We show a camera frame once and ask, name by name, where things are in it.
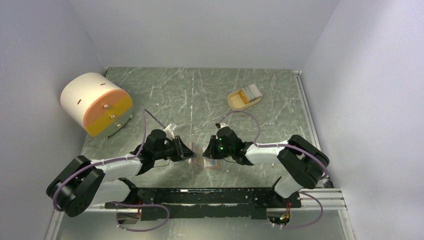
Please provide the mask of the tan leather card holder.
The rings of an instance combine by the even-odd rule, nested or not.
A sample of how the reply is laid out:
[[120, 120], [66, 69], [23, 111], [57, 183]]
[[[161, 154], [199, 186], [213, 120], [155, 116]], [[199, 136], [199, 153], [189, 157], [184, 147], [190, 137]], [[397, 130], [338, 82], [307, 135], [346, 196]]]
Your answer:
[[198, 167], [200, 169], [219, 169], [220, 161], [218, 159], [209, 159], [203, 157], [203, 153], [206, 150], [206, 147], [196, 144], [194, 142], [190, 143], [190, 149], [196, 154], [195, 157], [192, 157], [188, 160], [188, 163], [192, 166]]

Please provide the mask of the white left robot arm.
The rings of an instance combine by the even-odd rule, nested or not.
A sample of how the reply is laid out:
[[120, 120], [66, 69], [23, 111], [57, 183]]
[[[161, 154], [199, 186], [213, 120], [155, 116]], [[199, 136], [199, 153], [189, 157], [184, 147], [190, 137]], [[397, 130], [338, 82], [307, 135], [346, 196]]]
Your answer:
[[138, 187], [129, 177], [151, 170], [155, 162], [185, 161], [196, 157], [176, 135], [172, 138], [161, 129], [154, 129], [134, 151], [117, 158], [88, 159], [75, 157], [49, 184], [46, 194], [56, 210], [76, 217], [89, 206], [121, 203], [132, 208], [141, 203]]

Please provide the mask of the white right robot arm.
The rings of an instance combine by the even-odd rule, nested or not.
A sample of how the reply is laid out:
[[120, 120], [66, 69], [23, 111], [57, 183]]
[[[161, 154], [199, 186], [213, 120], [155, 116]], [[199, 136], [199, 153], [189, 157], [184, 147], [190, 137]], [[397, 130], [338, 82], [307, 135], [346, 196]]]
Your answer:
[[289, 197], [301, 189], [314, 189], [328, 175], [329, 158], [300, 135], [275, 143], [243, 141], [228, 126], [212, 135], [203, 157], [221, 160], [232, 158], [242, 166], [280, 164], [287, 171], [272, 186], [270, 202], [282, 207]]

